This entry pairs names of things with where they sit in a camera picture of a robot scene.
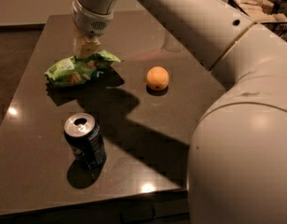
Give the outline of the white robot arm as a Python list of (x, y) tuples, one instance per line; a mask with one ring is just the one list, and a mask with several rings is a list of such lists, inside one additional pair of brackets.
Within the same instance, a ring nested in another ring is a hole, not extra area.
[[(188, 152), (192, 224), (287, 224), (287, 42), (221, 0), (137, 0), (226, 92)], [(104, 34), (116, 0), (73, 0), (77, 31)]]

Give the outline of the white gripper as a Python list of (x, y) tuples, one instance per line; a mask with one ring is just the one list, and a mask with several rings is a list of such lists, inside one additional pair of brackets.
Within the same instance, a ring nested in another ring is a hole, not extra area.
[(79, 0), (73, 0), (72, 18), (75, 25), (74, 55), (77, 59), (86, 59), (101, 45), (97, 36), (106, 33), (114, 18), (114, 11), (98, 14), (86, 9)]

